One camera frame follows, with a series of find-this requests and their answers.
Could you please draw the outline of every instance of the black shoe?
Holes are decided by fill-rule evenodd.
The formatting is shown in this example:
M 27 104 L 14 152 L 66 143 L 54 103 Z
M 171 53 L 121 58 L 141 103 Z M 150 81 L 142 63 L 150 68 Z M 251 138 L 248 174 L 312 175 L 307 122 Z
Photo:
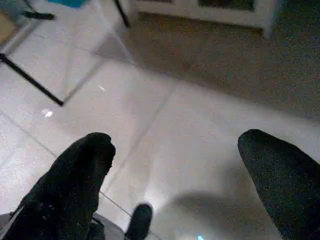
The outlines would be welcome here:
M 126 239 L 144 240 L 149 233 L 153 211 L 147 204 L 140 204 L 134 210 L 128 230 L 125 233 Z

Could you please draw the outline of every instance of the glass panel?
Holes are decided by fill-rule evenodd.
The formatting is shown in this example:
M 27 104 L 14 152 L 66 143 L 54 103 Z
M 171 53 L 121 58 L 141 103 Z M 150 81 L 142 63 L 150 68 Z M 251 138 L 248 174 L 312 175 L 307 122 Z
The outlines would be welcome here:
M 254 0 L 198 0 L 201 7 L 254 11 Z

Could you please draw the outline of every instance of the blue object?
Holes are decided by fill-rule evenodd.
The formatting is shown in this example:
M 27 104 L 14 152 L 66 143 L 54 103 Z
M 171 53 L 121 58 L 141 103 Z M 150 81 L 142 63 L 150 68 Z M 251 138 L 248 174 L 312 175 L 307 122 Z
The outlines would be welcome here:
M 48 0 L 50 3 L 62 4 L 70 8 L 81 8 L 81 6 L 88 0 Z

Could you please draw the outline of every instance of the cabinet door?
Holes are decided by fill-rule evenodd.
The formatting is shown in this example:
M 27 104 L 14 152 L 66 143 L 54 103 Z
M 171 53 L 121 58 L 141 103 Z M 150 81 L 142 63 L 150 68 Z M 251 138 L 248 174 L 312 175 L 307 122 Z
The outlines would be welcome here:
M 141 12 L 187 17 L 189 0 L 136 0 Z
M 189 0 L 188 16 L 193 19 L 262 27 L 258 12 L 261 0 Z

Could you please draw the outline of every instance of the black metal leg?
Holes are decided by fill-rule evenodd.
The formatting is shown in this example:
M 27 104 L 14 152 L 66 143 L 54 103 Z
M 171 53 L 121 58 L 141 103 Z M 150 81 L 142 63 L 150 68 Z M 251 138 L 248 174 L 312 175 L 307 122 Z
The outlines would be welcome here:
M 50 98 L 56 104 L 58 104 L 61 107 L 64 105 L 63 101 L 61 101 L 56 96 L 54 96 L 44 86 L 42 86 L 40 83 L 38 83 L 33 77 L 31 77 L 28 73 L 23 71 L 18 65 L 16 65 L 14 62 L 12 62 L 10 59 L 8 59 L 5 54 L 0 53 L 0 61 L 3 62 L 4 64 L 6 64 L 8 67 L 10 67 L 12 70 L 14 70 L 17 74 L 19 74 L 21 77 L 23 77 L 29 83 L 31 83 L 33 86 L 35 86 L 38 90 L 40 90 L 43 94 L 45 94 L 48 98 Z
M 125 14 L 122 6 L 121 6 L 121 3 L 119 0 L 114 0 L 114 3 L 116 5 L 116 7 L 118 8 L 118 11 L 122 17 L 122 20 L 123 20 L 123 23 L 124 25 L 127 27 L 127 28 L 130 28 L 130 23 L 129 23 L 129 19 L 128 19 L 128 16 Z

